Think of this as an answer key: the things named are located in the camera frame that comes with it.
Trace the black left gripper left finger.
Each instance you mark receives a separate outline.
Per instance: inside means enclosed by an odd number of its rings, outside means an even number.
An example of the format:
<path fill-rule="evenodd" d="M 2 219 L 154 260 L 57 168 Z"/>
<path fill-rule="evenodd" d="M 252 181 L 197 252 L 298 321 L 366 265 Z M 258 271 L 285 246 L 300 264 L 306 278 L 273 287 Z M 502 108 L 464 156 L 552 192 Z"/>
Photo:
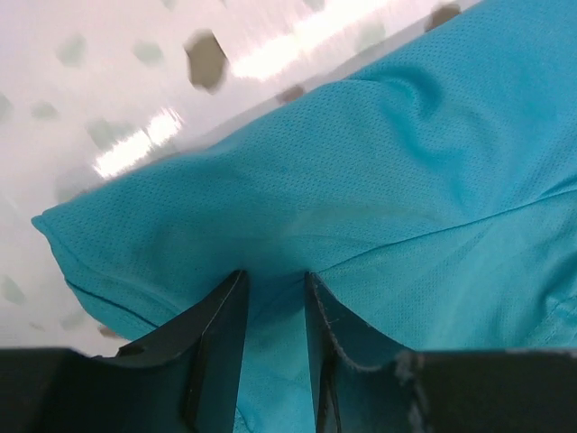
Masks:
<path fill-rule="evenodd" d="M 3 432 L 231 432 L 249 277 L 229 274 L 195 306 L 116 356 L 1 352 Z"/>

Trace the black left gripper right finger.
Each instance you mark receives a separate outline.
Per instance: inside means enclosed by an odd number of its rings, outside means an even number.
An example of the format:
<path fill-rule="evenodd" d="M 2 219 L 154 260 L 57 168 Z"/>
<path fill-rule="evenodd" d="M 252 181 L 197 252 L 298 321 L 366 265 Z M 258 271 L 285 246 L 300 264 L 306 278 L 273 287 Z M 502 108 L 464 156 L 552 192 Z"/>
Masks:
<path fill-rule="evenodd" d="M 319 432 L 573 432 L 573 350 L 415 351 L 305 278 Z"/>

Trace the teal t shirt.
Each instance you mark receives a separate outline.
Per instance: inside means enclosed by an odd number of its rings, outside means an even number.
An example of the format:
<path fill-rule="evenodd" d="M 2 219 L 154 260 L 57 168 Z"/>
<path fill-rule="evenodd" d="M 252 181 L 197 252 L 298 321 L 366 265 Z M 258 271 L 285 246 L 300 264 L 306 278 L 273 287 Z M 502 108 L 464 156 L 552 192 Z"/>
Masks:
<path fill-rule="evenodd" d="M 573 346 L 576 4 L 484 1 L 32 224 L 132 340 L 249 273 L 237 432 L 314 427 L 308 271 L 411 348 Z"/>

